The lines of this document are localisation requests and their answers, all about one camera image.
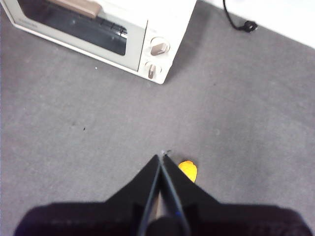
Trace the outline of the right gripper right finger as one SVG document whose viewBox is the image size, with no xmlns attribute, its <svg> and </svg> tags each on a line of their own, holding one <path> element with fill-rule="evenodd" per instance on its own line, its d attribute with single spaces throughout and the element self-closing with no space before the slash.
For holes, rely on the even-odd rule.
<svg viewBox="0 0 315 236">
<path fill-rule="evenodd" d="M 219 201 L 193 183 L 168 155 L 164 155 L 163 164 L 180 200 L 187 221 L 222 221 L 222 204 Z"/>
</svg>

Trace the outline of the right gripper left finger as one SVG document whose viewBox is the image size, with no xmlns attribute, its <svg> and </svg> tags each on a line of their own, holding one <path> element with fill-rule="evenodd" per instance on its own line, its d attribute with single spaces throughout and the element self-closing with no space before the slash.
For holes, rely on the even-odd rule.
<svg viewBox="0 0 315 236">
<path fill-rule="evenodd" d="M 156 185 L 160 160 L 154 155 L 140 172 L 109 198 L 106 213 L 113 222 L 139 222 Z"/>
</svg>

